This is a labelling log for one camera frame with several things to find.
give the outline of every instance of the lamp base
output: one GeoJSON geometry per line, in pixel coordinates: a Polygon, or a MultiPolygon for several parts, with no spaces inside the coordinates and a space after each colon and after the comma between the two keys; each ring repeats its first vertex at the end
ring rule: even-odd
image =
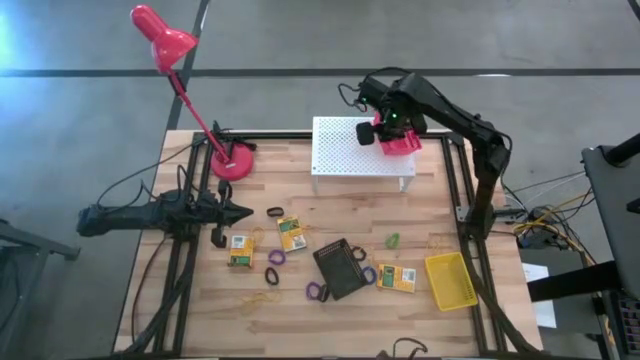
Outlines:
{"type": "Polygon", "coordinates": [[[217,153],[211,157],[211,171],[222,180],[236,181],[249,175],[253,169],[253,153],[242,145],[235,144],[231,153],[231,160],[223,163],[217,153]]]}

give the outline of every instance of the purple rubber band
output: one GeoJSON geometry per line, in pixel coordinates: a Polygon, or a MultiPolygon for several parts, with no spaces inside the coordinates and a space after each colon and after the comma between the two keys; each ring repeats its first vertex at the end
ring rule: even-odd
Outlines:
{"type": "Polygon", "coordinates": [[[373,285],[376,283],[376,281],[378,280],[378,274],[376,273],[375,270],[373,270],[373,268],[371,266],[367,266],[364,269],[362,269],[362,274],[364,274],[365,272],[369,271],[371,273],[371,281],[367,280],[367,276],[364,276],[364,279],[367,280],[367,285],[373,285]]]}
{"type": "Polygon", "coordinates": [[[321,286],[317,282],[312,281],[307,285],[307,299],[308,300],[318,300],[318,298],[320,297],[320,292],[321,292],[321,286]],[[311,294],[311,288],[318,289],[318,295],[313,296],[311,294]]]}
{"type": "Polygon", "coordinates": [[[286,261],[286,256],[284,255],[284,251],[279,250],[279,249],[275,249],[275,250],[271,250],[269,252],[269,256],[268,256],[269,262],[272,263],[273,265],[282,265],[284,264],[284,262],[286,261]],[[280,256],[280,260],[276,260],[274,259],[274,255],[279,255],[280,256]]]}

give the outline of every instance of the green rubber band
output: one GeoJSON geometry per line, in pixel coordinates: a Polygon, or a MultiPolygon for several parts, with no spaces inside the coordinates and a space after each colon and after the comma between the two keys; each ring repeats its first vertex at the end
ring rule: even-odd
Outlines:
{"type": "Polygon", "coordinates": [[[393,235],[387,238],[384,244],[387,246],[387,249],[395,249],[398,247],[399,242],[400,242],[400,234],[393,233],[393,235]]]}

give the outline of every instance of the paper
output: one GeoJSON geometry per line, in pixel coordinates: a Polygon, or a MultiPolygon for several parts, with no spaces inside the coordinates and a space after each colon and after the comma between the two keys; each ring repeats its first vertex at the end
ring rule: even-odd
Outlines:
{"type": "MultiPolygon", "coordinates": [[[[527,282],[549,277],[549,269],[546,266],[522,263],[524,277],[527,282]]],[[[553,310],[553,300],[533,303],[533,311],[536,313],[538,326],[556,328],[556,315],[553,310]]]]}

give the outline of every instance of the red desk lamp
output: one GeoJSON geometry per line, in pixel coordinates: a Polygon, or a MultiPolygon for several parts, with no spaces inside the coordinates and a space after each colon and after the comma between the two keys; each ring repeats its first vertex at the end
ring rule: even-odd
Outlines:
{"type": "Polygon", "coordinates": [[[187,106],[202,130],[215,148],[211,158],[211,170],[223,180],[240,180],[247,176],[253,168],[253,154],[243,144],[231,144],[231,153],[213,136],[207,125],[191,104],[191,100],[182,86],[182,82],[171,69],[173,64],[185,56],[198,44],[198,39],[182,30],[172,29],[147,5],[138,5],[131,11],[133,24],[151,41],[151,55],[161,73],[169,75],[169,81],[176,94],[187,106]]]}

